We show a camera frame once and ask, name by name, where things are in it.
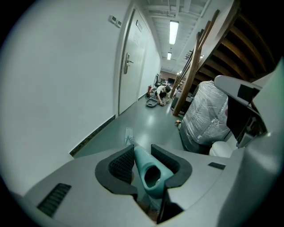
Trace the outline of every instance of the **door handle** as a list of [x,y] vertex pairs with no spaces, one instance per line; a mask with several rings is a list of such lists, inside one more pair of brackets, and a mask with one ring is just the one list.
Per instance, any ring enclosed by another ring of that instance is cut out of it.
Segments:
[[127,73],[128,67],[130,67],[130,64],[128,63],[134,63],[133,61],[129,60],[130,54],[126,54],[126,61],[125,61],[125,67],[124,67],[124,74]]

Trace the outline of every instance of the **ceiling light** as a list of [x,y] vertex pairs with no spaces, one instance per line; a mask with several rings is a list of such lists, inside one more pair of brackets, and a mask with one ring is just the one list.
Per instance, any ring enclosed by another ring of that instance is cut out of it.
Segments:
[[178,21],[170,21],[170,44],[174,45],[178,33]]
[[172,56],[172,53],[171,52],[168,52],[168,60],[170,60],[170,57]]

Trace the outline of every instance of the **plastic-wrapped object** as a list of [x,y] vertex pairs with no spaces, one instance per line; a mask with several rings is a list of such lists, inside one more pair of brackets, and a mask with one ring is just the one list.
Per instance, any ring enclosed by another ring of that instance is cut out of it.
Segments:
[[188,139],[201,145],[222,141],[229,133],[225,110],[228,96],[214,86],[213,81],[199,84],[199,89],[182,120]]

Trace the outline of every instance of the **door frame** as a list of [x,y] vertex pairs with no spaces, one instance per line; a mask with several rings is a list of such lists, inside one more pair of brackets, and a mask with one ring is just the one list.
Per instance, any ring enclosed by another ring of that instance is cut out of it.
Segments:
[[135,12],[138,12],[140,14],[140,16],[142,17],[147,30],[149,32],[149,36],[148,39],[146,41],[146,51],[145,51],[145,55],[144,55],[144,59],[143,59],[143,68],[141,70],[141,74],[139,76],[139,85],[141,85],[141,80],[142,80],[142,75],[143,75],[143,71],[144,71],[144,65],[145,65],[145,59],[146,59],[146,55],[147,55],[147,47],[148,47],[148,41],[149,41],[149,37],[151,35],[151,29],[148,25],[148,22],[145,18],[145,16],[143,15],[143,10],[140,9],[140,6],[138,4],[136,4],[134,1],[132,1],[129,5],[129,8],[126,12],[126,16],[124,18],[124,21],[126,21],[126,23],[122,24],[121,27],[121,32],[119,35],[119,39],[118,39],[118,48],[116,51],[116,60],[115,60],[115,68],[114,68],[114,112],[115,112],[115,118],[117,118],[119,116],[119,97],[120,97],[120,81],[121,81],[121,76],[122,76],[122,70],[123,70],[123,56],[124,56],[124,50],[126,47],[126,43],[127,43],[127,39],[128,39],[128,34],[130,31],[130,27],[132,24],[132,19],[134,16]]

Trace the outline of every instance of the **baseboard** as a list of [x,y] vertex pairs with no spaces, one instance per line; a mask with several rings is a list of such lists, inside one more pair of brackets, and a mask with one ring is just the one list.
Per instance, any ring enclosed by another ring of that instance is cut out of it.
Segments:
[[94,138],[95,135],[97,135],[101,130],[103,130],[109,123],[111,123],[115,119],[115,115],[106,120],[104,123],[102,123],[94,132],[92,132],[89,136],[87,136],[81,143],[79,143],[73,150],[70,151],[70,155],[74,157],[75,154],[77,154],[83,146],[85,146],[92,138]]
[[147,92],[146,92],[145,94],[141,95],[141,96],[138,98],[138,100],[140,100],[141,98],[143,98],[143,96],[145,96],[146,94],[147,94]]

